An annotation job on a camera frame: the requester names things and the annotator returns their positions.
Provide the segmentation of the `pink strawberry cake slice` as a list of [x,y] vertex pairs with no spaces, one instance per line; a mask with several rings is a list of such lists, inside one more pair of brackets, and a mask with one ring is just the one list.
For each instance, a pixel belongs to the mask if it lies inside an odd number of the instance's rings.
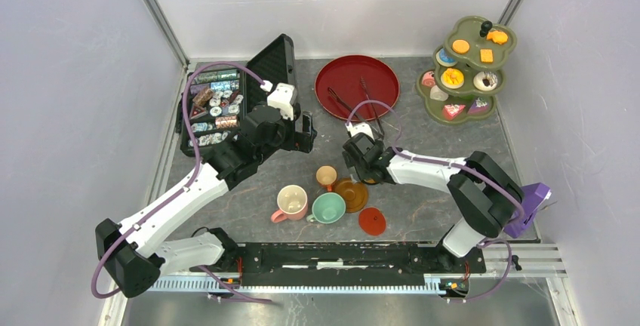
[[465,108],[466,106],[464,104],[445,104],[442,109],[442,114],[446,121],[452,121],[461,113],[464,113]]

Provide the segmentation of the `white roll cake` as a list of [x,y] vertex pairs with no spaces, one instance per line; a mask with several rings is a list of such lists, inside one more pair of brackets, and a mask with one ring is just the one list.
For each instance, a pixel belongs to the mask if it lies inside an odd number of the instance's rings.
[[434,101],[444,102],[449,98],[449,94],[440,89],[437,85],[431,87],[429,98]]

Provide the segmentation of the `pink roll cake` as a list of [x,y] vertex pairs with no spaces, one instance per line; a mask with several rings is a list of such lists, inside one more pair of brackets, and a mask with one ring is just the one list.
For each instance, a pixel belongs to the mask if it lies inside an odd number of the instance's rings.
[[421,85],[426,88],[433,88],[435,86],[435,73],[433,70],[426,71],[421,78]]

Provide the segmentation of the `yellow frosted donut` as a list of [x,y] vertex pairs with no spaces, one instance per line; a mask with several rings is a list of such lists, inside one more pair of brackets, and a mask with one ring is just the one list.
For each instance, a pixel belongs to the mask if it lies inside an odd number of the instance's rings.
[[441,75],[441,83],[450,89],[458,89],[464,85],[465,76],[462,71],[455,68],[447,68]]

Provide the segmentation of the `purple triangle cake slice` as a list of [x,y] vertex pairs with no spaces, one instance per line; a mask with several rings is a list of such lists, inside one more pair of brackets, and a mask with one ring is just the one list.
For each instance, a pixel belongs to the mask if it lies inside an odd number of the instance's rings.
[[481,115],[485,114],[491,109],[491,101],[487,98],[476,97],[470,105],[467,114],[468,115]]

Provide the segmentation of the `blue frosted donut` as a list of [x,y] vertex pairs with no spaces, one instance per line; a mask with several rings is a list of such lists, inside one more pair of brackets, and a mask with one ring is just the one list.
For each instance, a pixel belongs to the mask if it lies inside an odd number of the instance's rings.
[[444,67],[452,67],[457,64],[457,61],[448,56],[444,48],[439,48],[435,55],[436,62]]

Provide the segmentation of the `white chocolate donut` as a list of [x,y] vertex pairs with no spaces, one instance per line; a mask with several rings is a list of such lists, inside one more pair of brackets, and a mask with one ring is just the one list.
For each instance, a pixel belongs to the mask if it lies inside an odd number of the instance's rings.
[[473,78],[473,84],[479,91],[492,91],[500,84],[497,73],[490,71],[478,72]]

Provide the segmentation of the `round orange cookie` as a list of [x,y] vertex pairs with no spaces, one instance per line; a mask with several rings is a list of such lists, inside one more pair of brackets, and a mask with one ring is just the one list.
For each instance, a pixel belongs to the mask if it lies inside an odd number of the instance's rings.
[[457,54],[466,54],[470,49],[470,44],[466,40],[456,39],[452,42],[451,49]]

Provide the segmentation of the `orange square cracker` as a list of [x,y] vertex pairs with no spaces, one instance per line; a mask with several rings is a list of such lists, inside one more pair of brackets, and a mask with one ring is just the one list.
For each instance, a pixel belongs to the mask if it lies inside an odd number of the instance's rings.
[[490,48],[481,48],[480,49],[480,60],[482,63],[493,63],[494,62],[494,52]]

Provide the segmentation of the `orange bear cookie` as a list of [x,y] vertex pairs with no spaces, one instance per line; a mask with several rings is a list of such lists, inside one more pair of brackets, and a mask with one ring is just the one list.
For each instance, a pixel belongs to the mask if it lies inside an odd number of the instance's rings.
[[492,30],[486,35],[486,39],[497,45],[504,45],[509,41],[509,35],[504,31]]

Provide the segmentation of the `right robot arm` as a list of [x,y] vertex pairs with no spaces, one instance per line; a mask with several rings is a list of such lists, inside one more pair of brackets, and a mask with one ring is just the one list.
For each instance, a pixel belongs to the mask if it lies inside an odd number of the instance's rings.
[[343,158],[360,182],[422,186],[453,198],[462,218],[435,252],[438,266],[446,272],[458,270],[475,246],[498,237],[525,215],[522,188],[485,152],[438,158],[356,134],[343,144]]

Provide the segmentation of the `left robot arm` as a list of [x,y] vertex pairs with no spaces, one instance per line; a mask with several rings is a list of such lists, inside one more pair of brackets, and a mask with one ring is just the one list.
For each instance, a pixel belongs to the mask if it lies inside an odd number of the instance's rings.
[[[96,226],[99,263],[91,280],[93,295],[104,299],[121,292],[127,298],[137,297],[161,276],[195,266],[230,270],[237,251],[215,234],[179,241],[168,241],[168,236],[205,205],[256,174],[280,149],[311,152],[316,136],[311,112],[295,110],[287,119],[275,107],[254,107],[238,129],[197,158],[194,169],[164,195],[121,222],[106,218]],[[97,290],[102,269],[116,283],[115,291]]]

